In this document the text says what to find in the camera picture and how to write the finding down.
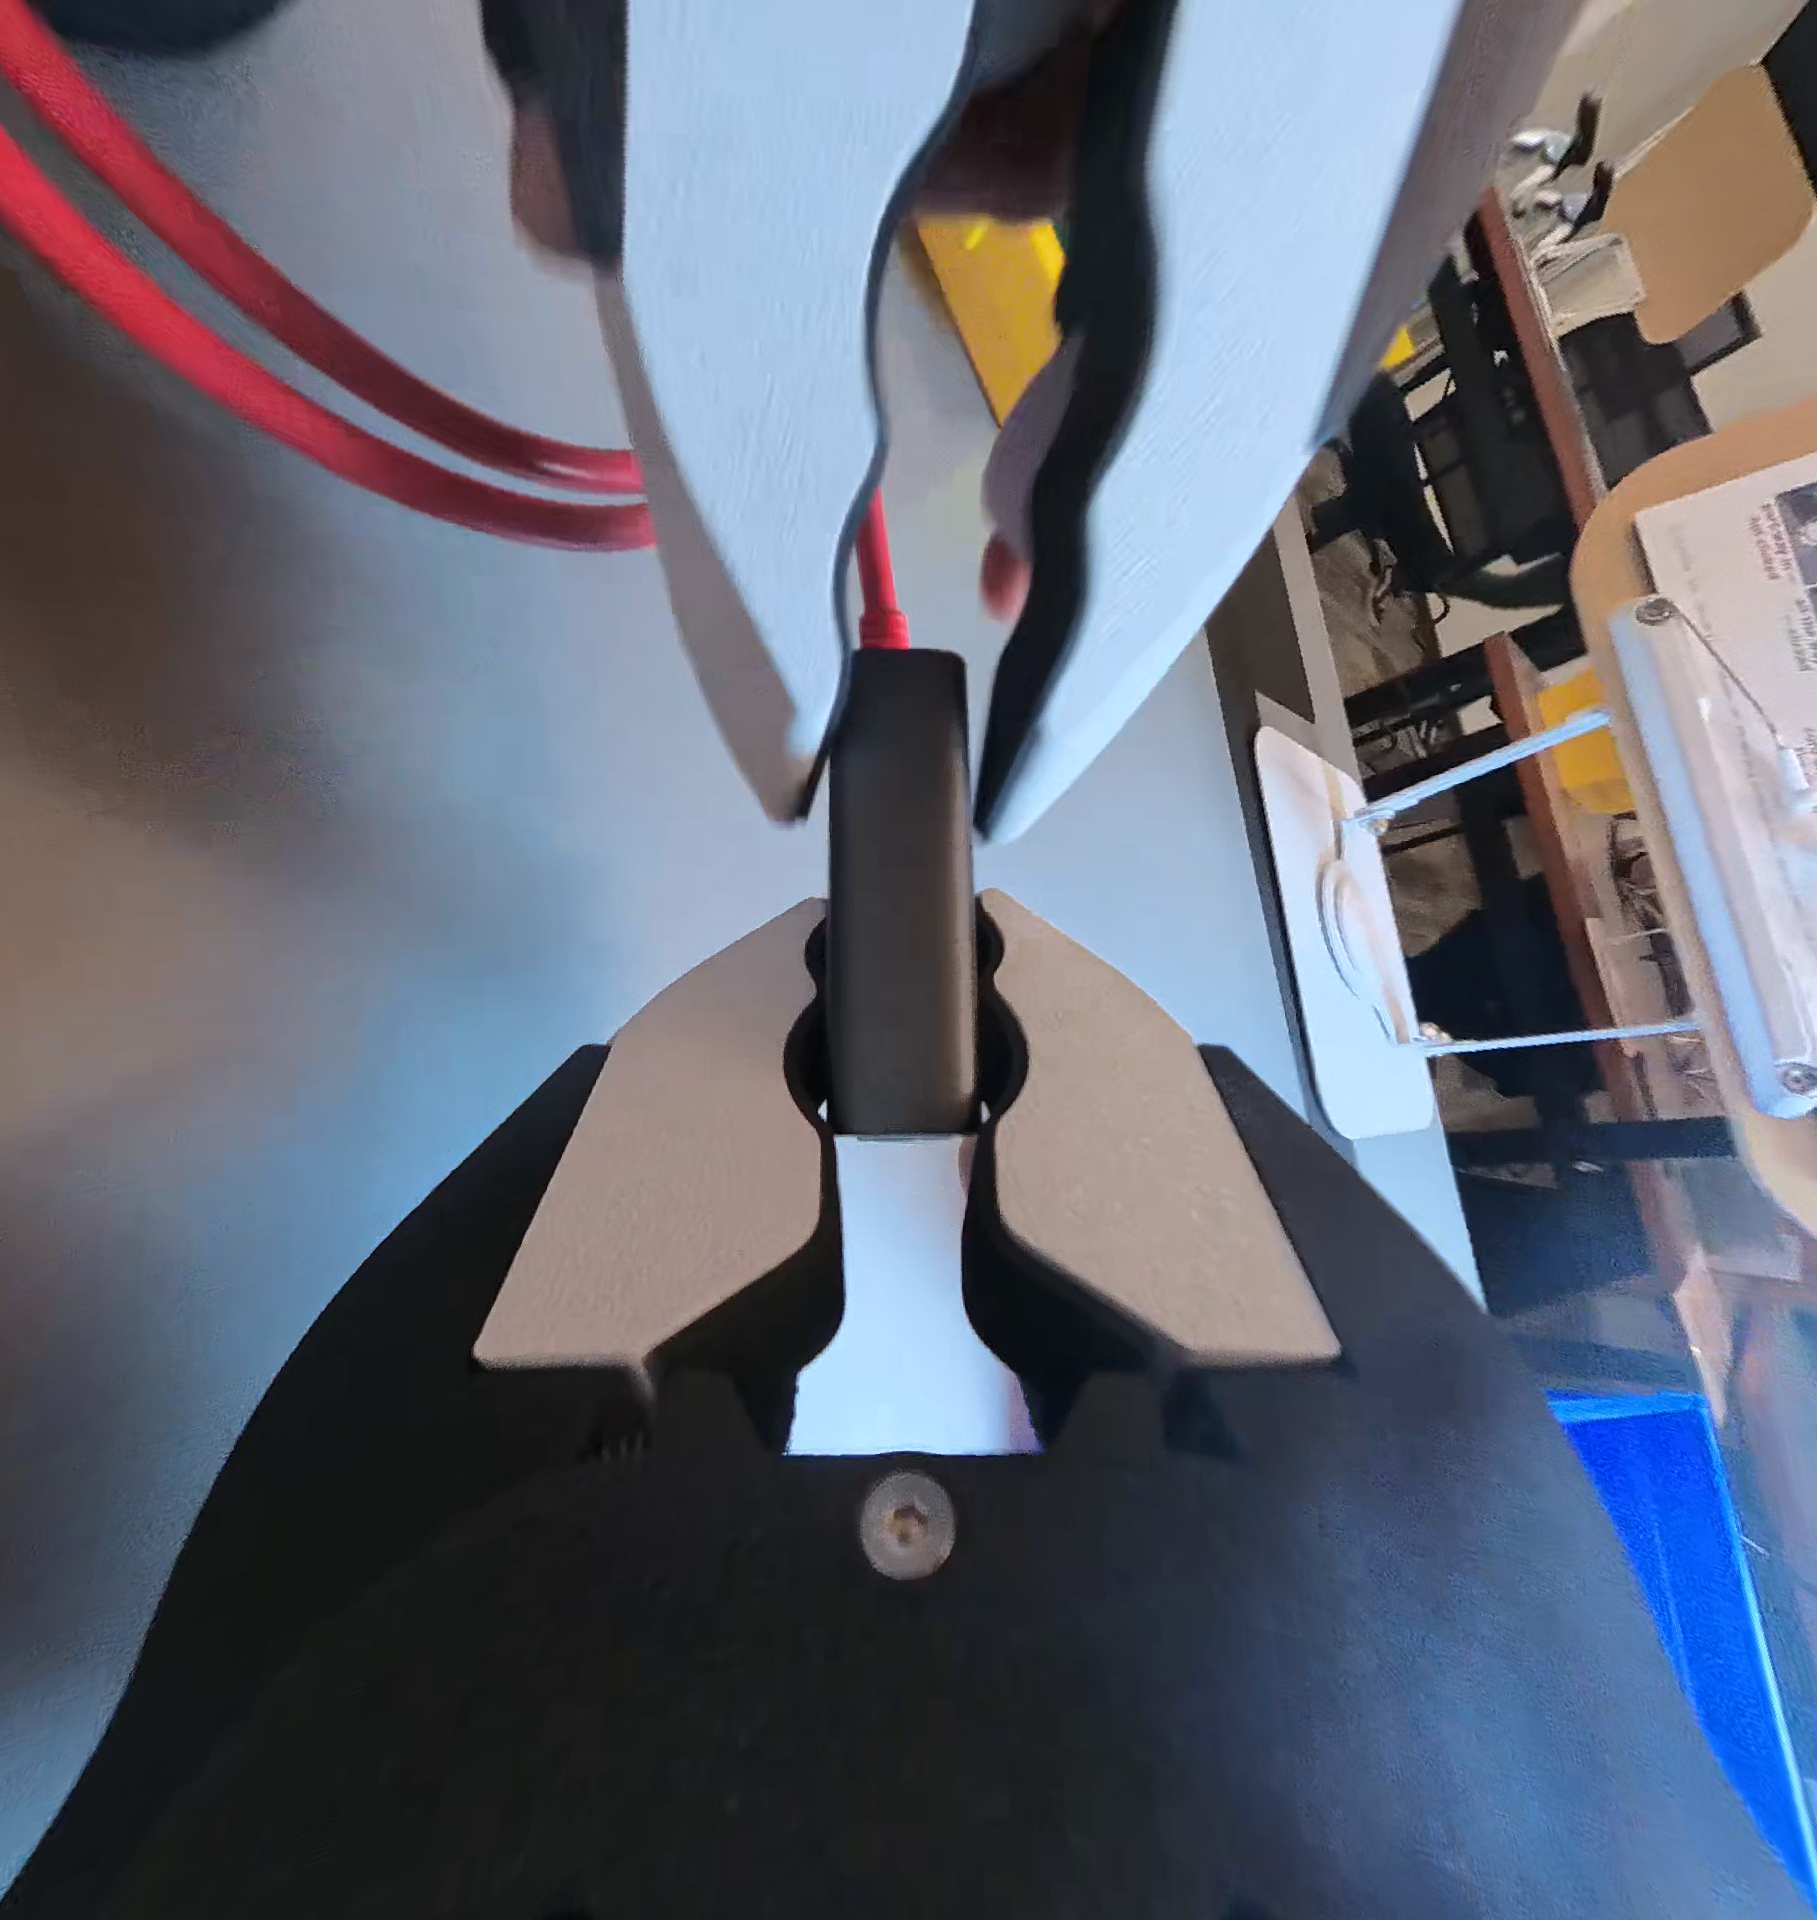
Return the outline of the black office chair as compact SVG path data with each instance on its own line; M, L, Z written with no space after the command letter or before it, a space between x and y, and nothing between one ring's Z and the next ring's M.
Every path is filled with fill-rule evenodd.
M1396 378L1376 374L1337 444L1341 494L1317 507L1316 543L1358 533L1383 548L1416 597L1565 607L1576 520L1541 419L1521 377L1497 364L1449 259L1429 305L1449 389L1413 414Z

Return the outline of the wooden workbench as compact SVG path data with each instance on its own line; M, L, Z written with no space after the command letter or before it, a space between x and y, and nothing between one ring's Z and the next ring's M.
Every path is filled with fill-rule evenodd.
M1466 248L1475 266L1480 303L1495 316L1488 322L1495 336L1503 348L1513 348L1509 365L1540 420L1574 543L1596 514L1608 483L1562 353L1549 332L1540 282L1505 213L1505 199L1495 190L1475 207L1466 228ZM1634 1291L1641 1300L1682 1303L1670 1317L1679 1320L1692 1351L1703 1361L1705 1334L1689 1332L1695 1324L1683 1307L1696 1317L1726 1317L1726 1311L1718 1305L1713 1257L1689 1204L1689 1184L1679 1171L1730 1169L1733 1130L1706 1062L1705 1034L1692 1023L1696 1009L1689 990L1682 986L1679 946L1674 942L1663 946L1670 924L1654 886L1653 829L1643 829L1634 810L1600 815L1579 802L1554 754L1580 740L1543 744L1551 731L1549 720L1554 720L1554 714L1543 711L1543 696L1567 682L1551 685L1541 660L1557 671L1567 665L1576 678L1580 673L1596 678L1586 706L1567 708L1562 720L1608 708L1600 665L1579 632L1574 599L1567 610L1549 619L1554 644L1546 650L1533 637L1537 625L1541 620L1528 620L1522 643L1513 635L1483 643L1492 708L1505 741L1540 749L1492 778L1513 783L1521 795L1521 819L1526 819L1528 846L1551 913L1551 940L1543 950L1554 952L1567 973L1580 1007L1576 1027L1600 1034L1586 1041L1540 1046L1537 1055L1541 1059L1551 1052L1589 1059L1603 1087L1595 1096L1565 1096L1557 1083L1554 1094L1543 1092L1537 1099L1541 1151L1551 1155L1554 1195L1567 1204L1600 1203L1600 1188L1611 1180L1626 1191L1632 1213L1620 1217L1634 1217L1641 1240L1637 1242L1622 1229L1608 1244L1641 1251L1641 1266L1613 1288ZM1647 888L1628 888L1632 898L1620 886L1622 874L1616 860L1620 821L1641 835L1639 846L1628 853L1639 853ZM1637 919L1637 900L1643 898L1653 911L1659 907L1654 927ZM1663 952L1670 958L1682 1005L1667 1002Z

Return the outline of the clear acrylic sign holder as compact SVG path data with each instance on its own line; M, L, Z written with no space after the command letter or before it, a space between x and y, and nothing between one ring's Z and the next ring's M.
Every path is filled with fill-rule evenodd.
M1613 650L1747 1094L1817 1119L1817 708L1663 595L1618 607Z

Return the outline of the blue plastic bin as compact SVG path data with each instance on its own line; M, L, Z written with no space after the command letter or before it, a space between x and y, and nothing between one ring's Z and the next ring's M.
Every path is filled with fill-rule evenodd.
M1699 1395L1546 1405L1632 1560L1726 1777L1817 1916L1817 1829L1713 1407Z

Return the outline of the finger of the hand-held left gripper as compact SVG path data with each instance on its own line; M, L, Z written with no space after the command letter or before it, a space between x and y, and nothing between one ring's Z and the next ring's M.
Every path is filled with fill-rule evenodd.
M1062 344L999 429L993 531L1032 585L975 829L1103 754L1348 420L1580 6L1117 6L1091 44Z
M878 277L973 42L970 3L628 9L609 356L676 629L773 824L844 696Z

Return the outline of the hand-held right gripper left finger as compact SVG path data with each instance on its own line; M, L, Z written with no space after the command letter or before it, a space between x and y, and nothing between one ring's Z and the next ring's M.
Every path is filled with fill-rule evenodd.
M649 1372L835 1232L835 1144L791 1067L824 921L827 900L801 900L618 1029L473 1341L482 1367Z

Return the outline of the person's left hand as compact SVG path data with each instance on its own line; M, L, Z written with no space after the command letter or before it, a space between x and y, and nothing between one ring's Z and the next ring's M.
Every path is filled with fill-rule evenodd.
M1012 620L1035 578L1035 501L1041 466L1058 443L1073 389L1073 356L1062 348L1018 398L993 444L981 503L989 543L979 574L987 610Z

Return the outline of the yellow plastic object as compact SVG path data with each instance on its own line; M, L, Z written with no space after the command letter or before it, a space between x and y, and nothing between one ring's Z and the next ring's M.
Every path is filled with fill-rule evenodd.
M1062 341L1062 236L1052 224L987 216L926 216L915 235L993 419L1006 424Z

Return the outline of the black ethernet port adapter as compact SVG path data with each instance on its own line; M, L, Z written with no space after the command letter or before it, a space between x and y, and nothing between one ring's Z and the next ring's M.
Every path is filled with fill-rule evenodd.
M966 1136L979 954L966 660L861 650L830 758L830 1115L843 1136Z

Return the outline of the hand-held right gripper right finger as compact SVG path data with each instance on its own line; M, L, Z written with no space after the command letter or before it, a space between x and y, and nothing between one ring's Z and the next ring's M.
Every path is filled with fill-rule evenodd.
M1338 1361L1186 1027L1012 895L981 892L979 927L966 1307L993 1355L1012 1372Z

